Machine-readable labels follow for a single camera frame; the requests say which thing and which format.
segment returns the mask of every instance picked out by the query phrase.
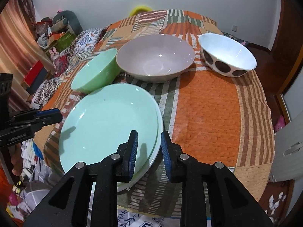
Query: triangular cutout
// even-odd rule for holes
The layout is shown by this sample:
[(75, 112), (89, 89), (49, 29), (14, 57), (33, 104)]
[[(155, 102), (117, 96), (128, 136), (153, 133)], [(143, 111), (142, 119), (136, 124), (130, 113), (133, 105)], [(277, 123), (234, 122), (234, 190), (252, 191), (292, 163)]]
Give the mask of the triangular cutout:
[(248, 200), (242, 195), (239, 189), (237, 189), (234, 183), (229, 178), (225, 178), (224, 180), (232, 208), (237, 209), (247, 205)]
[(62, 210), (65, 209), (73, 183), (74, 178), (69, 178), (66, 183), (56, 192), (56, 194), (49, 200), (49, 204)]

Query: finger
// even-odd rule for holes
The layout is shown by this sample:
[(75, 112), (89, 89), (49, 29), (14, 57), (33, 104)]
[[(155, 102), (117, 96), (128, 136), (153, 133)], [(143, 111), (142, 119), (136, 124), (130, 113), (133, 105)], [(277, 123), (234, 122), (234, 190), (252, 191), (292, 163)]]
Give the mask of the finger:
[(18, 161), (18, 163), (16, 163), (14, 165), (14, 168), (13, 168), (13, 171), (12, 171), (13, 174), (16, 175), (16, 176), (20, 176), (21, 173), (22, 173), (22, 166), (23, 166), (22, 160)]
[(22, 159), (22, 157), (21, 157), (21, 146), (19, 143), (19, 144), (16, 144), (15, 152), (11, 156), (11, 162), (13, 165), (15, 165), (20, 159)]

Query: metal screw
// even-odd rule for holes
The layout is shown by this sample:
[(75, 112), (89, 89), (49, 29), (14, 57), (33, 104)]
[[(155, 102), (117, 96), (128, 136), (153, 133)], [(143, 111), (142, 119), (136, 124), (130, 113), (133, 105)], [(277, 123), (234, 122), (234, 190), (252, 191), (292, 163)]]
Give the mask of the metal screw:
[(119, 158), (120, 158), (120, 155), (119, 155), (119, 154), (112, 154), (112, 155), (111, 155), (111, 158), (112, 158), (112, 159), (119, 159)]
[(224, 164), (222, 162), (216, 162), (215, 166), (219, 169), (222, 169), (224, 167)]
[(83, 163), (83, 162), (78, 162), (78, 163), (76, 164), (76, 168), (77, 168), (77, 169), (81, 169), (81, 168), (83, 168), (83, 166), (84, 166), (84, 163)]
[(180, 154), (180, 159), (186, 160), (188, 158), (189, 158), (188, 154)]

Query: white bowl with black dots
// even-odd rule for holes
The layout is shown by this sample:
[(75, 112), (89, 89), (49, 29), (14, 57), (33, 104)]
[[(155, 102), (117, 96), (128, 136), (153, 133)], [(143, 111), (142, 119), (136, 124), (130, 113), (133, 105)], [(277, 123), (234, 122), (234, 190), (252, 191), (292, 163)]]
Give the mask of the white bowl with black dots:
[(237, 41), (214, 33), (199, 36), (201, 56), (215, 72), (227, 77), (240, 77), (256, 68), (253, 54)]

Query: dark brown floor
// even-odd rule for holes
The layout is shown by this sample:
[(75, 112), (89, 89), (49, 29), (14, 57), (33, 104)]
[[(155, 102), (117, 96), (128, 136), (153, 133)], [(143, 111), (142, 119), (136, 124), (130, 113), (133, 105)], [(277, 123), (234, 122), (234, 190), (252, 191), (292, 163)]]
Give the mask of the dark brown floor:
[[(285, 73), (276, 65), (274, 59), (268, 52), (251, 47), (248, 47), (248, 49), (257, 60), (257, 67), (255, 70), (263, 86), (267, 104), (272, 111), (272, 123), (275, 125), (279, 116), (282, 115), (275, 95), (285, 80)], [(275, 226), (277, 226), (281, 219), (285, 217), (292, 194), (292, 187), (292, 181), (268, 183), (259, 200), (259, 204), (267, 211), (267, 214), (274, 221)], [(273, 204), (276, 203), (275, 206), (270, 204), (271, 197), (273, 198)]]

